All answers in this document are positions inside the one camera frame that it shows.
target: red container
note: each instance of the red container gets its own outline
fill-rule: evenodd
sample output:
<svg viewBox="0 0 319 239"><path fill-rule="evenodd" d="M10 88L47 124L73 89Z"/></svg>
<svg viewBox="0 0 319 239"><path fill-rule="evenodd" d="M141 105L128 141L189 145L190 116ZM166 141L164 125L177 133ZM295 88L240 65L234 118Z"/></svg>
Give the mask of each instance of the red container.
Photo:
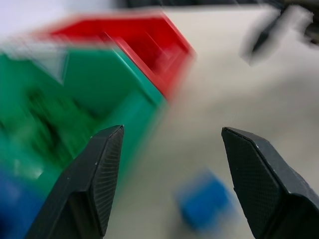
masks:
<svg viewBox="0 0 319 239"><path fill-rule="evenodd" d="M77 41L114 41L167 99L193 50L164 15L80 16L51 36Z"/></svg>

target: plastic bin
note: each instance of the plastic bin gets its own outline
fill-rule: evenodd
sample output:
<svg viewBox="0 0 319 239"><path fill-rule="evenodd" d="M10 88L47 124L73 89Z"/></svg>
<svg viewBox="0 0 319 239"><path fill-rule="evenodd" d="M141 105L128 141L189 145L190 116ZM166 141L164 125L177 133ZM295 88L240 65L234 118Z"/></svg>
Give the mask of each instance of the plastic bin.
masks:
<svg viewBox="0 0 319 239"><path fill-rule="evenodd" d="M62 24L47 33L73 42L115 41L166 99L193 53L164 14L79 16Z"/></svg>
<svg viewBox="0 0 319 239"><path fill-rule="evenodd" d="M43 199L2 169L0 182L0 238L24 238L43 205Z"/></svg>
<svg viewBox="0 0 319 239"><path fill-rule="evenodd" d="M124 125L119 183L159 106L165 104L161 93L118 47L69 48L61 72L63 86L31 60L15 61L1 55L0 66L1 115L23 104L25 87L37 85L46 94L63 91L90 111L106 115L96 131ZM0 148L0 166L35 185L46 197L63 169L38 155L15 149L1 138Z"/></svg>

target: blue container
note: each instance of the blue container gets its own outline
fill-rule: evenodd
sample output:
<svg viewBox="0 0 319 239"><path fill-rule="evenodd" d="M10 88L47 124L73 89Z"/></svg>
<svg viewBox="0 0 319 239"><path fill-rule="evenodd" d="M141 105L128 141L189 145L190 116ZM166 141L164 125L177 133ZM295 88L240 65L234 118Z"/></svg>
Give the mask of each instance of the blue container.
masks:
<svg viewBox="0 0 319 239"><path fill-rule="evenodd" d="M43 199L17 178L0 170L0 238L24 238Z"/></svg>

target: textured gripper pad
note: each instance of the textured gripper pad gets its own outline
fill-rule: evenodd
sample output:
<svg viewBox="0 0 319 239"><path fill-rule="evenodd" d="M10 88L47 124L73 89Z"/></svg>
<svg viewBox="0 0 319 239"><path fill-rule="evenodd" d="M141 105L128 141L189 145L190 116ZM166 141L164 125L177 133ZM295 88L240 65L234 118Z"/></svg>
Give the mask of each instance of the textured gripper pad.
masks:
<svg viewBox="0 0 319 239"><path fill-rule="evenodd" d="M123 134L123 131L118 132L113 136L113 140L108 142L91 186L99 229L103 236L108 226L115 195Z"/></svg>
<svg viewBox="0 0 319 239"><path fill-rule="evenodd" d="M254 145L230 130L222 133L234 190L256 239L263 237L283 201L283 191Z"/></svg>

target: blue cube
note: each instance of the blue cube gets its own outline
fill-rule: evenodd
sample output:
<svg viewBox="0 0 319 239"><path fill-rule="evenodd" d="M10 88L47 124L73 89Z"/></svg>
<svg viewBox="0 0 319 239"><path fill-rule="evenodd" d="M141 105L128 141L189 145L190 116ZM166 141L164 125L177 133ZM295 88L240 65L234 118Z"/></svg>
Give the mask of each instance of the blue cube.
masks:
<svg viewBox="0 0 319 239"><path fill-rule="evenodd" d="M211 172L184 186L176 200L183 220L196 231L213 227L230 205L226 188Z"/></svg>

